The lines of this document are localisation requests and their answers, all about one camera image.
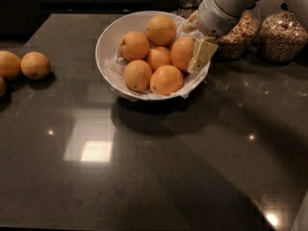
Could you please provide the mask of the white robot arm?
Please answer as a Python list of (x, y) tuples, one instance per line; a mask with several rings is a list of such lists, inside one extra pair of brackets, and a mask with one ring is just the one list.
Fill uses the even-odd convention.
[[(227, 35), (240, 21), (242, 14), (260, 0), (202, 0), (183, 24), (183, 31), (198, 30), (203, 35), (196, 42), (188, 72), (198, 73), (215, 54), (217, 38)], [(283, 0), (301, 26), (308, 29), (308, 0)]]

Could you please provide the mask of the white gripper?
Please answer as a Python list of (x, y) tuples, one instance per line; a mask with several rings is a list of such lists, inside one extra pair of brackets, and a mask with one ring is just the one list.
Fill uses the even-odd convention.
[[(183, 23), (182, 31), (188, 34), (198, 29), (204, 36), (221, 38), (229, 34), (239, 21), (238, 17), (225, 13), (215, 0), (202, 0), (198, 10)], [(209, 37), (195, 41), (188, 67), (190, 74), (197, 74), (207, 68), (215, 55), (218, 41)]]

